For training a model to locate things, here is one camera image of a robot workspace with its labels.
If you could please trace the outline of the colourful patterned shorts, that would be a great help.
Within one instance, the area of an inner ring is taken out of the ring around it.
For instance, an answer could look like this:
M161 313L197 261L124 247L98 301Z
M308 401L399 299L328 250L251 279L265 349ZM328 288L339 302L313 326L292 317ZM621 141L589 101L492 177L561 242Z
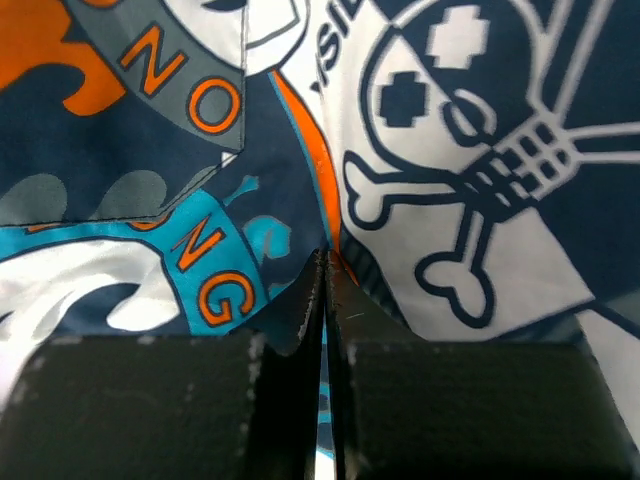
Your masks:
M1 418L47 341L224 336L324 255L432 342L586 342L639 475L635 1L5 1Z

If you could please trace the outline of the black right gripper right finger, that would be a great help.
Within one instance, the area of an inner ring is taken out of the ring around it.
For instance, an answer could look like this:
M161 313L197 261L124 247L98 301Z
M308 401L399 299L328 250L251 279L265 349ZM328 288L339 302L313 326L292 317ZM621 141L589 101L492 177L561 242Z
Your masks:
M340 479L631 479L635 446L586 342L432 342L326 257Z

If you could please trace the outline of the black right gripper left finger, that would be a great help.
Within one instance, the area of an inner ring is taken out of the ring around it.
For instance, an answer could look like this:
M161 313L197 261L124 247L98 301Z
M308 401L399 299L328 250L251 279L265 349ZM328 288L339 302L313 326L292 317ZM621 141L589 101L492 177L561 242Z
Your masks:
M5 479L310 479L324 255L224 336L57 337L1 418Z

